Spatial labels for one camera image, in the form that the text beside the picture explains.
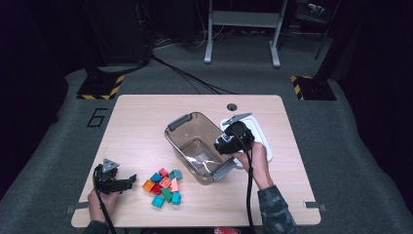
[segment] white object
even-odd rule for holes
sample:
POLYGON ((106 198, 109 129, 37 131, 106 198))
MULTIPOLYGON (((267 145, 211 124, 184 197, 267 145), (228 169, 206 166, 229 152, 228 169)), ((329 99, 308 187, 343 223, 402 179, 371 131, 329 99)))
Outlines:
MULTIPOLYGON (((229 119, 223 119, 219 123, 219 129, 221 129, 222 132, 224 132, 225 129, 228 128, 228 125, 223 125, 223 123, 225 123, 228 120, 229 119)), ((267 160, 268 160, 268 162, 270 162, 271 159, 273 158, 273 151, 271 150, 270 144, 268 143, 267 139, 265 138, 264 132, 262 131, 261 127, 259 126, 258 121, 252 115, 249 115, 249 116, 243 118, 240 121, 245 123, 246 127, 251 130, 252 134, 255 137, 256 142, 261 142, 265 145, 265 147, 267 148, 267 160)), ((243 165, 241 164, 241 162, 238 159, 234 159, 234 162, 237 164, 237 168, 240 169, 240 168, 243 167, 243 165)))

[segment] black sleeve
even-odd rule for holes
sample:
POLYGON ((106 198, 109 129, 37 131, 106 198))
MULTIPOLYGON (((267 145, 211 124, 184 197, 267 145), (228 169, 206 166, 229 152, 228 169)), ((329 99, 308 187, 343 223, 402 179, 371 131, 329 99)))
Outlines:
POLYGON ((288 204, 275 185, 258 191, 258 200, 264 234, 300 233, 288 204))
POLYGON ((101 221, 91 221, 83 234, 107 234, 109 226, 101 221))

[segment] person's hand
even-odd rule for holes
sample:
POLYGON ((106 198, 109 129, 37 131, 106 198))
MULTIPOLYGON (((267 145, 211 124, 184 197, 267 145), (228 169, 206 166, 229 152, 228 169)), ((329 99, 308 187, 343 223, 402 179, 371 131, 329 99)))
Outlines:
MULTIPOLYGON (((113 210, 115 209, 116 200, 118 199, 118 196, 118 192, 110 194, 100 193, 100 198, 104 206, 106 207, 109 216, 112 215, 113 210)), ((92 190, 92 192, 88 195, 88 201, 91 220, 106 222, 106 218, 104 217, 103 211, 100 207, 99 199, 97 198, 96 192, 94 190, 92 190)))
MULTIPOLYGON (((268 168, 267 148, 264 144, 254 142, 252 144, 252 149, 249 150, 248 153, 249 156, 252 156, 253 178, 258 188, 262 190, 266 187, 274 185, 268 168)), ((244 169, 248 172, 249 163, 245 153, 236 152, 231 154, 231 156, 238 159, 243 164, 244 169)))

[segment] transparent plastic bin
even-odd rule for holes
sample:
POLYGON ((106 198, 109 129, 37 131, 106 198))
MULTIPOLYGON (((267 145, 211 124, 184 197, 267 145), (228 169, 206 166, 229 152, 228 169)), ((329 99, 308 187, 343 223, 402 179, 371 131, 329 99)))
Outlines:
POLYGON ((234 158, 219 154, 213 146, 221 134, 221 130, 200 112, 183 115, 165 129, 165 137, 176 156, 203 185, 221 179, 237 166, 234 158))

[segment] orange toy block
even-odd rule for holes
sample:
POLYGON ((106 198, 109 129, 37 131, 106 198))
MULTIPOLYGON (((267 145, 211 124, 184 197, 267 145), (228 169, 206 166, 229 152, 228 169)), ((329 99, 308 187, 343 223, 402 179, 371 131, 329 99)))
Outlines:
POLYGON ((154 182, 152 182, 150 179, 146 179, 146 182, 143 183, 142 188, 147 192, 151 192, 151 189, 154 185, 154 182))

